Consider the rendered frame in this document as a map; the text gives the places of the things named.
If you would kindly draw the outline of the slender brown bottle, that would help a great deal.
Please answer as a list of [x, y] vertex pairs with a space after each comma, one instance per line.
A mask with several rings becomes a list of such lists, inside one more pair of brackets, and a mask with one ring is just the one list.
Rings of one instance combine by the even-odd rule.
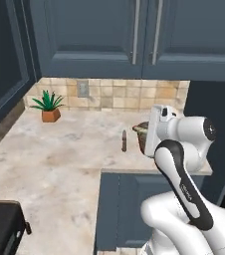
[[122, 139], [122, 147], [121, 147], [121, 150], [122, 150], [123, 152], [126, 152], [126, 131], [125, 131], [125, 129], [122, 131], [122, 137], [121, 137], [121, 139]]

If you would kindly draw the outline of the black toaster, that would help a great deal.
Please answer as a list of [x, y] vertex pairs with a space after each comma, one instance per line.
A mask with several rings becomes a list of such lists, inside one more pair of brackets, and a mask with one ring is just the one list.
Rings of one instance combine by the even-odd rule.
[[30, 235], [32, 229], [21, 204], [0, 200], [0, 255], [15, 255], [24, 233]]

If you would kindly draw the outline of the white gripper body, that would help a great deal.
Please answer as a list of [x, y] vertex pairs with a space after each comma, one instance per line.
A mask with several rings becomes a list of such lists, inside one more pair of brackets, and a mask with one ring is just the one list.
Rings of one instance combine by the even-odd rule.
[[145, 155], [153, 157], [154, 151], [157, 145], [160, 143], [160, 139], [157, 136], [157, 126], [160, 121], [161, 105], [153, 105], [150, 110], [148, 129], [145, 141]]

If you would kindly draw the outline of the dark blue tall cupboard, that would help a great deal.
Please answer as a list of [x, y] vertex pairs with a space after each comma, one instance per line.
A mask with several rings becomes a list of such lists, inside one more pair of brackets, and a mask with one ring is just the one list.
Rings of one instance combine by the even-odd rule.
[[0, 0], [0, 123], [41, 77], [30, 0]]

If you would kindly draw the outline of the grey wall socket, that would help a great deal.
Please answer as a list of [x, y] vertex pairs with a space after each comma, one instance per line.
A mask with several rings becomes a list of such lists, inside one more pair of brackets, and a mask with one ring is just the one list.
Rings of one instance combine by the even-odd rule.
[[89, 82], [88, 81], [78, 81], [77, 82], [78, 97], [87, 98], [89, 96]]

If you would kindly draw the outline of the green plant in terracotta pot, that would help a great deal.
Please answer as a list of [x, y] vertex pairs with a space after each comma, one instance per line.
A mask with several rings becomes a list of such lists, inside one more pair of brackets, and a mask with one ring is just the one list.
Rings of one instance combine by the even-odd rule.
[[62, 103], [63, 99], [63, 96], [56, 96], [55, 93], [50, 94], [48, 90], [45, 90], [42, 93], [41, 100], [33, 98], [36, 105], [32, 106], [32, 109], [42, 112], [43, 123], [54, 123], [61, 117], [59, 107], [64, 105]]

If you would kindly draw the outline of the dark blue tall side panel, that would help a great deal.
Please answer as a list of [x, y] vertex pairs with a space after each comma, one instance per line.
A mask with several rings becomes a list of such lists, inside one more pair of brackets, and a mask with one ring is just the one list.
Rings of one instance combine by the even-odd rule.
[[191, 81], [183, 112], [207, 117], [216, 128], [216, 139], [207, 154], [213, 173], [204, 178], [201, 193], [225, 208], [225, 82]]

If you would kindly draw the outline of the dark blue wall cupboard door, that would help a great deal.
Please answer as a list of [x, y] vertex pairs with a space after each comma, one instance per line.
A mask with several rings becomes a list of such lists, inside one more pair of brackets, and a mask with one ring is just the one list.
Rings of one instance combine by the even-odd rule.
[[151, 65], [156, 16], [157, 0], [148, 0], [145, 79], [225, 82], [225, 0], [163, 0]]
[[145, 0], [140, 0], [135, 65], [135, 0], [30, 0], [30, 7], [44, 77], [141, 77]]

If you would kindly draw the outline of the dark brown pot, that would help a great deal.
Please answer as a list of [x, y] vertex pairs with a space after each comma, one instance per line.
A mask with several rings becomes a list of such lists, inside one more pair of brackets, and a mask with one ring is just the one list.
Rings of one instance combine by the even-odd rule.
[[132, 130], [136, 132], [138, 145], [141, 152], [145, 150], [146, 136], [148, 131], [148, 122], [143, 122], [132, 127]]

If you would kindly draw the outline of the dark blue base cupboard door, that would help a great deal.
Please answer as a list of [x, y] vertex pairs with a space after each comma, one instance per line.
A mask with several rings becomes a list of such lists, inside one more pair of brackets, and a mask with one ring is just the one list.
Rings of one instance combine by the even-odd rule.
[[119, 177], [117, 246], [141, 247], [151, 236], [152, 229], [140, 215], [140, 205], [150, 196], [170, 191], [167, 180], [160, 174], [122, 174]]

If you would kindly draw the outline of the narrow dark blue base panel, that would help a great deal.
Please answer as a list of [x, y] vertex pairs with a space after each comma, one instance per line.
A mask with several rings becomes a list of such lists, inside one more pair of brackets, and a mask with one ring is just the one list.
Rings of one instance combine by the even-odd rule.
[[94, 255], [116, 249], [118, 181], [117, 173], [103, 172], [101, 175]]

